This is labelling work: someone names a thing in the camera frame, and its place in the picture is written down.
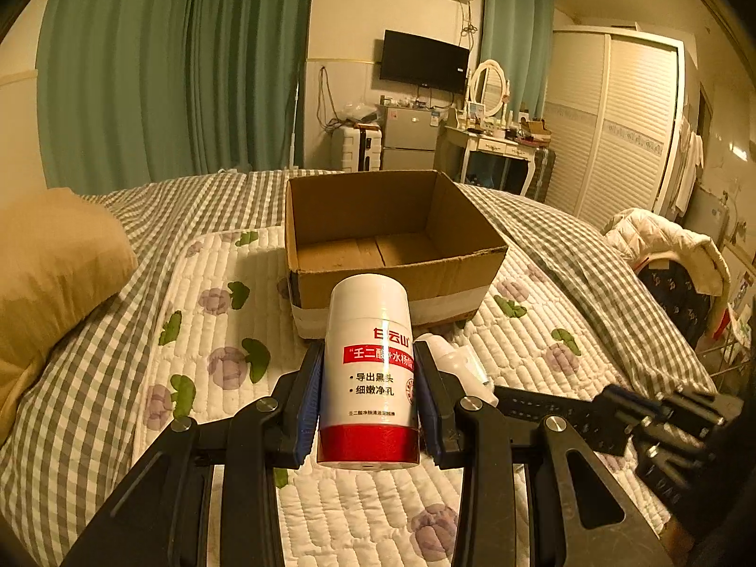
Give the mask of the white plug adapter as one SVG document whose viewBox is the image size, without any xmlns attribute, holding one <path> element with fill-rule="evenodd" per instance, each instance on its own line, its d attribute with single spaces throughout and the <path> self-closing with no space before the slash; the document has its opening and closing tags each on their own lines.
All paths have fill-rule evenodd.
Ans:
<svg viewBox="0 0 756 567">
<path fill-rule="evenodd" d="M 452 345 L 443 336 L 425 333 L 415 339 L 424 343 L 432 354 L 432 359 L 439 371 L 455 375 L 468 397 L 477 397 L 481 401 L 496 407 L 498 398 L 493 389 L 493 380 L 470 345 Z"/>
</svg>

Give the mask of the white bottle red cap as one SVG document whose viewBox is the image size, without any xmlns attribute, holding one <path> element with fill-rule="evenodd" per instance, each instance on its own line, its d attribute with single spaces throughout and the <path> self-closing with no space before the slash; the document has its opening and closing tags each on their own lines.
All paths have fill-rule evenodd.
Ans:
<svg viewBox="0 0 756 567">
<path fill-rule="evenodd" d="M 324 339 L 318 462 L 394 468 L 419 462 L 412 322 L 405 288 L 360 274 L 333 288 Z"/>
</svg>

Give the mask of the green checked bedsheet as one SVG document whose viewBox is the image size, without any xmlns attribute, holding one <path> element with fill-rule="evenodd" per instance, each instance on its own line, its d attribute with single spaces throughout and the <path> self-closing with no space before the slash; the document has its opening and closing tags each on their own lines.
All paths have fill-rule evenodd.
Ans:
<svg viewBox="0 0 756 567">
<path fill-rule="evenodd" d="M 1 450 L 1 512 L 41 566 L 56 566 L 173 416 L 215 420 L 297 369 L 304 342 L 281 241 L 288 172 L 220 172 L 112 192 L 137 270 L 51 351 Z M 713 381 L 630 267 L 590 225 L 550 206 L 466 188 L 507 253 L 472 319 L 443 336 L 504 387 L 589 399 L 618 383 L 655 397 Z M 291 566 L 444 566 L 461 475 L 429 459 L 395 471 L 306 462 L 277 479 Z"/>
</svg>

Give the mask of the white puffer jacket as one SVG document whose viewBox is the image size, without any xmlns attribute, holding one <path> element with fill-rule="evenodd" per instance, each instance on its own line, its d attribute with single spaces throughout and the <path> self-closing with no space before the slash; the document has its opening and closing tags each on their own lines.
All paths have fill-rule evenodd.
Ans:
<svg viewBox="0 0 756 567">
<path fill-rule="evenodd" d="M 606 243 L 639 273 L 650 262 L 669 260 L 686 269 L 697 294 L 710 298 L 713 307 L 706 332 L 718 332 L 728 307 L 730 273 L 723 255 L 706 234 L 688 231 L 645 209 L 625 209 L 602 228 Z"/>
</svg>

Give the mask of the tan pillow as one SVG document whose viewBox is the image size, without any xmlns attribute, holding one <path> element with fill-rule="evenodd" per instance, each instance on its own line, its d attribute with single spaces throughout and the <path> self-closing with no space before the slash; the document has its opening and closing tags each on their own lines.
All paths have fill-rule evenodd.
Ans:
<svg viewBox="0 0 756 567">
<path fill-rule="evenodd" d="M 136 271 L 105 207 L 51 188 L 1 209 L 1 437 L 51 350 Z"/>
</svg>

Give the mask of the dark suitcase by wardrobe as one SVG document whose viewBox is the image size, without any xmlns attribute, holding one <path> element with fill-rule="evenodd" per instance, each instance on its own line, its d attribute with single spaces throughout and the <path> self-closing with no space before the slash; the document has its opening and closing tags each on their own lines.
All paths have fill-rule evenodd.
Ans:
<svg viewBox="0 0 756 567">
<path fill-rule="evenodd" d="M 531 200 L 545 202 L 549 191 L 552 170 L 556 163 L 556 152 L 540 147 L 534 154 L 534 172 L 525 196 Z"/>
</svg>

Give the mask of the open cardboard box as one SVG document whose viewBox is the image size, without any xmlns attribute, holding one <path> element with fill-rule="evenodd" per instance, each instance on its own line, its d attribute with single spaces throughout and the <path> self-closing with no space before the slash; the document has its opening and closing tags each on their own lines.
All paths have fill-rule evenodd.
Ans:
<svg viewBox="0 0 756 567">
<path fill-rule="evenodd" d="M 412 325 L 472 319 L 507 252 L 482 211 L 437 170 L 292 178 L 284 244 L 293 321 L 305 339 L 326 334 L 333 288 L 356 274 L 403 284 Z"/>
</svg>

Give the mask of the white louvered wardrobe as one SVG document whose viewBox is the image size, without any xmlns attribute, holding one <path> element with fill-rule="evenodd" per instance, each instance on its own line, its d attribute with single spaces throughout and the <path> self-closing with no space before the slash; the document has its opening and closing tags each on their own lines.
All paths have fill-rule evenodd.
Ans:
<svg viewBox="0 0 756 567">
<path fill-rule="evenodd" d="M 682 123 L 686 50 L 675 38 L 574 26 L 552 35 L 543 119 L 554 170 L 546 204 L 602 228 L 668 200 Z"/>
</svg>

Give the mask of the white dressing table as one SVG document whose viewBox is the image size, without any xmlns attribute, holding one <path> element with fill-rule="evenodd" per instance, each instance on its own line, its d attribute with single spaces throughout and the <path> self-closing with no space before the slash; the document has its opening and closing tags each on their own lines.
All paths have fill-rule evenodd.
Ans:
<svg viewBox="0 0 756 567">
<path fill-rule="evenodd" d="M 450 150 L 452 147 L 460 148 L 463 152 L 461 166 L 457 169 L 452 168 L 451 165 Z M 463 128 L 441 126 L 439 127 L 436 151 L 434 151 L 434 169 L 441 170 L 457 182 L 464 183 L 468 174 L 470 155 L 473 152 L 480 152 L 505 160 L 500 188 L 504 188 L 511 161 L 522 161 L 522 163 L 527 164 L 524 182 L 519 191 L 520 196 L 527 195 L 528 188 L 536 174 L 537 149 L 521 142 L 515 142 L 512 139 L 485 135 Z"/>
</svg>

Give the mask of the oval vanity mirror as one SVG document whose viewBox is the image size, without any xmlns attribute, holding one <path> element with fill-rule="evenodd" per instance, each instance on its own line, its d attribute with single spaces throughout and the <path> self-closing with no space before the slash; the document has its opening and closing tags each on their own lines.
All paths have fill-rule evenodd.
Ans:
<svg viewBox="0 0 756 567">
<path fill-rule="evenodd" d="M 510 82 L 495 59 L 486 59 L 475 68 L 466 86 L 465 108 L 469 118 L 495 117 L 505 110 Z"/>
</svg>

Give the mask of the silver mini fridge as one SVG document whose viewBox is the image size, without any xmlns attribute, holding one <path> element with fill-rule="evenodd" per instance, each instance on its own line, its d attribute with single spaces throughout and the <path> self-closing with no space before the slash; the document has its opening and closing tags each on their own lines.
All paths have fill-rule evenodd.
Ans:
<svg viewBox="0 0 756 567">
<path fill-rule="evenodd" d="M 428 109 L 382 108 L 383 170 L 434 168 L 438 118 Z"/>
</svg>

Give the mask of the white suitcase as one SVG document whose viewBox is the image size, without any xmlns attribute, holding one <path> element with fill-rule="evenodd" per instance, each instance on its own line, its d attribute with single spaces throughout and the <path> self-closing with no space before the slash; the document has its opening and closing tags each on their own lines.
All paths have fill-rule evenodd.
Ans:
<svg viewBox="0 0 756 567">
<path fill-rule="evenodd" d="M 382 166 L 382 131 L 374 124 L 336 129 L 331 135 L 331 166 L 344 172 L 378 172 Z"/>
</svg>

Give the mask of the green window curtain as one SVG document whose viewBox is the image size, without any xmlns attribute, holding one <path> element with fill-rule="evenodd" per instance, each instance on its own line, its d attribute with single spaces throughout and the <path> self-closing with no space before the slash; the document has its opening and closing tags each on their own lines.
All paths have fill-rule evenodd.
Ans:
<svg viewBox="0 0 756 567">
<path fill-rule="evenodd" d="M 49 0 L 37 120 L 51 187 L 96 195 L 304 161 L 311 0 Z"/>
</svg>

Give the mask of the green curtain by wardrobe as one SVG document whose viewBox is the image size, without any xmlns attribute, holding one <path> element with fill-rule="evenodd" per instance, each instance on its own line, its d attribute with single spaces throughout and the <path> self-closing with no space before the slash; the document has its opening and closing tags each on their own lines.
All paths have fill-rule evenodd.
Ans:
<svg viewBox="0 0 756 567">
<path fill-rule="evenodd" d="M 509 110 L 545 110 L 552 54 L 554 0 L 483 0 L 479 56 L 496 60 L 510 83 Z"/>
</svg>

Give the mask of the black wall television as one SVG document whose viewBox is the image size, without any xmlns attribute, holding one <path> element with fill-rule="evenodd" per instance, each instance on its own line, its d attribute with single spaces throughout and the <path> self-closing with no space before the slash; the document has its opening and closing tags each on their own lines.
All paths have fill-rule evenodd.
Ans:
<svg viewBox="0 0 756 567">
<path fill-rule="evenodd" d="M 379 78 L 462 94 L 470 51 L 434 38 L 385 30 Z"/>
</svg>

